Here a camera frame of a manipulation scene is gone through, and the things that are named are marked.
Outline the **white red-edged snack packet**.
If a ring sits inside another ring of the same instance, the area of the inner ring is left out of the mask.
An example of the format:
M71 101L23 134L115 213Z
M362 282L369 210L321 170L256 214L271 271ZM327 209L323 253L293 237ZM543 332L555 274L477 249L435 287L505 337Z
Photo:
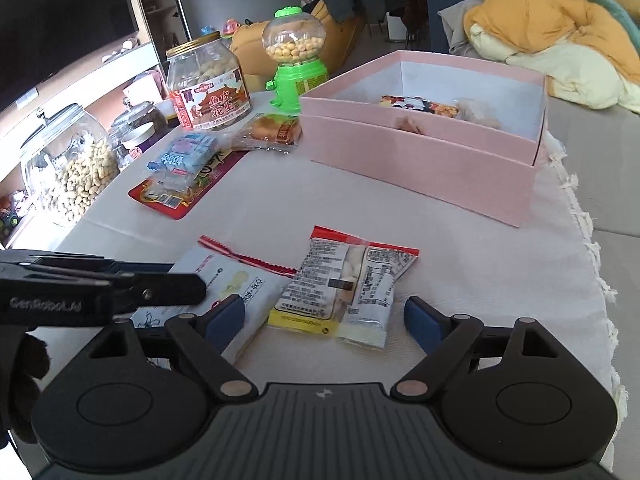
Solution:
M228 297L237 296L241 304L205 330L205 338L230 363L239 359L265 324L270 309L296 274L293 268L239 254L204 235L198 239L198 246L170 270L172 273L198 274L206 284L205 300L195 307L140 308L131 317L134 326L162 326L181 313L200 316L221 306Z

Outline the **white rice cracker packet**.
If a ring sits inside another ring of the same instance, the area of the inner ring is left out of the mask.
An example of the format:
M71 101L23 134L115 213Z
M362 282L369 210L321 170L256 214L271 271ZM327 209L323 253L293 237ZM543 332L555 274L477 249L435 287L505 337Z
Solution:
M397 281L420 250L315 226L306 256L270 310L268 324L385 348Z

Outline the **blue candy bag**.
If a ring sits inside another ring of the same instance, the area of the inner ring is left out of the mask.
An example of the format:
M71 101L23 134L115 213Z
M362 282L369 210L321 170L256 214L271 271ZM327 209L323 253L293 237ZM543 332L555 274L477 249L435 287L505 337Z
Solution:
M160 156L148 163L151 178L165 188L188 188L218 148L209 133L183 133L172 140Z

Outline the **orange pastry cake packet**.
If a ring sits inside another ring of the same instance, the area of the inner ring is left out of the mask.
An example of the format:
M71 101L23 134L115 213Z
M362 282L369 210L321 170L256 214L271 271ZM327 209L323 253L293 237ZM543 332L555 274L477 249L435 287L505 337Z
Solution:
M232 148L289 153L296 148L302 131L297 116L258 114L233 135Z

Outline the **panda yellow snack bag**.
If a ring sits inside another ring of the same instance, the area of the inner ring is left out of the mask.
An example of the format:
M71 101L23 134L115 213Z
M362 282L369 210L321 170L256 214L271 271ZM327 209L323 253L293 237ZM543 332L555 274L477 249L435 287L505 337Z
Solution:
M454 105L442 104L420 98L420 96L382 96L381 106L399 108L400 110L413 110L414 112L422 112L437 116L456 118L459 109Z

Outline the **white fringed tablecloth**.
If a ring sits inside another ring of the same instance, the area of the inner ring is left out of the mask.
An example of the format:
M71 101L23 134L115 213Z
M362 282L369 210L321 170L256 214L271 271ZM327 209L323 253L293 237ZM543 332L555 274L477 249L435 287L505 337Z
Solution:
M564 162L566 148L550 132L541 138L530 220L525 229L541 240L534 277L549 305L542 322L612 396L614 431L628 414L628 391L613 365L618 329L608 315L617 292L601 278L601 247L593 220L576 195L578 177Z

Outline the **large glass peanut jar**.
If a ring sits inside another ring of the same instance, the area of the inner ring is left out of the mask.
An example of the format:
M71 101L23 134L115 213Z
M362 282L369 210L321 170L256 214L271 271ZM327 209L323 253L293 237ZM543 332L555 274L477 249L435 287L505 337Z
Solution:
M38 118L20 148L23 181L39 210L75 224L119 175L116 155L106 130L78 104Z

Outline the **small glass jar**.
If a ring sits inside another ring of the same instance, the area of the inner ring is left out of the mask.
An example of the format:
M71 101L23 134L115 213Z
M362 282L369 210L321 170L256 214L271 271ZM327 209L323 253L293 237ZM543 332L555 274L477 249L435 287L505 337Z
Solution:
M126 110L111 123L108 132L119 170L124 170L168 131L168 122L151 101L131 104L122 99Z

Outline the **pink cardboard box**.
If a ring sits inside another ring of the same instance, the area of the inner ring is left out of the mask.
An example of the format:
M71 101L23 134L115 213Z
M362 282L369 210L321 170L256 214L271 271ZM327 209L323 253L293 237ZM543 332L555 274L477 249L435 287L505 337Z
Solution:
M420 96L456 118L378 104ZM526 68L398 50L334 77L299 99L303 152L477 212L509 226L529 217L547 129L546 78Z

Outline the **grey sofa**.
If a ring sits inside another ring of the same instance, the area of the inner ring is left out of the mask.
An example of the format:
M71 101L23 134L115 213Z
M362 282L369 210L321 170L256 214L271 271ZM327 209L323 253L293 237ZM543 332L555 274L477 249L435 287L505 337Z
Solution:
M604 278L639 303L639 116L620 106L590 110L549 100L549 127L577 174L579 203L603 244Z

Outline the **peanut jar gold lid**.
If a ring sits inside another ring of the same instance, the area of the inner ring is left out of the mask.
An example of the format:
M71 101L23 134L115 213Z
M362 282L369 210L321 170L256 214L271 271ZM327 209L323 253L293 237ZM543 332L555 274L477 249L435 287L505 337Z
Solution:
M169 97L183 128L226 128L252 110L238 58L219 32L179 44L166 58Z

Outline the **black television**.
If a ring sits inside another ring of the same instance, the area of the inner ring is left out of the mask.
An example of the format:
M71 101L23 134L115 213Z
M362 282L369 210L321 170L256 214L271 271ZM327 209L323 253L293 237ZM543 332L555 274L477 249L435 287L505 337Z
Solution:
M1 0L1 107L137 30L130 0Z

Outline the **green candy dispenser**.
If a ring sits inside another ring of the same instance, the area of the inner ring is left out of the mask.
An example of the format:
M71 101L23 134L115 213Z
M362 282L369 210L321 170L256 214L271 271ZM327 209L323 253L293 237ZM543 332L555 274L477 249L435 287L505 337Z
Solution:
M274 92L271 104L283 113L300 111L299 97L329 79L320 60L326 42L326 30L318 18L299 6L286 6L274 12L262 32L262 47L277 63L266 89Z

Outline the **orange plush toy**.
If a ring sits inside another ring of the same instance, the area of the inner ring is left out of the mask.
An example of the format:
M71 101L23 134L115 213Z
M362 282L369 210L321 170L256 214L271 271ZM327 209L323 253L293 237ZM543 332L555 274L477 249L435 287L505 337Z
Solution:
M332 18L323 0L304 6L301 14L286 16L264 36L270 22L241 26L230 50L238 58L251 92L265 89L280 64L311 61L315 56L332 76L346 63L364 29L364 17Z

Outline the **orange and cream duvet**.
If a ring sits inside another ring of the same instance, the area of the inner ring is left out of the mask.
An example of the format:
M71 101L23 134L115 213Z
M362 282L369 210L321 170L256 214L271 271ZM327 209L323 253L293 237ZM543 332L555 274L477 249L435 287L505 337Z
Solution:
M639 0L480 0L462 26L485 60L542 73L550 96L639 109Z

